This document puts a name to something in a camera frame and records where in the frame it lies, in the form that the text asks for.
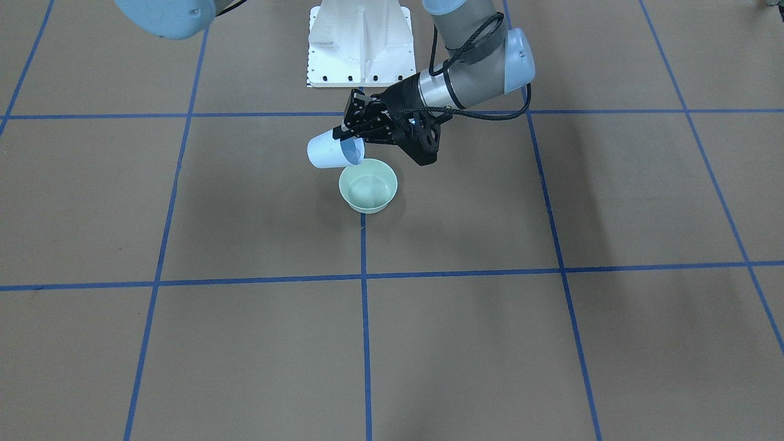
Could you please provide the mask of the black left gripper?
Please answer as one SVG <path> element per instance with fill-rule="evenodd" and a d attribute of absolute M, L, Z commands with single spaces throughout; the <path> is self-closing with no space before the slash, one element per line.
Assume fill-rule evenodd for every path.
<path fill-rule="evenodd" d="M 392 145 L 395 117 L 417 112 L 414 109 L 421 104 L 417 81 L 400 81 L 373 95 L 353 88 L 345 104 L 342 125 L 331 130 L 331 138 L 339 141 L 356 138 L 365 143 Z"/>

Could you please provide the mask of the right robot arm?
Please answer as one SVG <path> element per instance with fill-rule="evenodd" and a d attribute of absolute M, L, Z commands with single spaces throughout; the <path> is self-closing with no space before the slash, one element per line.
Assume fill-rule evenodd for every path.
<path fill-rule="evenodd" d="M 176 41 L 204 31 L 218 13 L 214 1 L 115 1 L 115 5 L 137 27 Z"/>

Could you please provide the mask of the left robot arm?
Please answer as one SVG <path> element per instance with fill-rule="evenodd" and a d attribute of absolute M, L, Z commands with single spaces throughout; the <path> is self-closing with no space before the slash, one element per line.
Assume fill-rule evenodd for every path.
<path fill-rule="evenodd" d="M 529 109 L 535 62 L 520 28 L 508 28 L 491 1 L 425 1 L 433 20 L 433 45 L 443 42 L 448 58 L 429 59 L 428 67 L 366 95 L 353 89 L 342 125 L 329 140 L 359 139 L 395 145 L 420 165 L 434 163 L 440 126 L 455 115 L 487 121 L 518 118 Z M 516 89 L 526 92 L 522 108 L 504 115 L 482 115 L 471 108 Z"/>

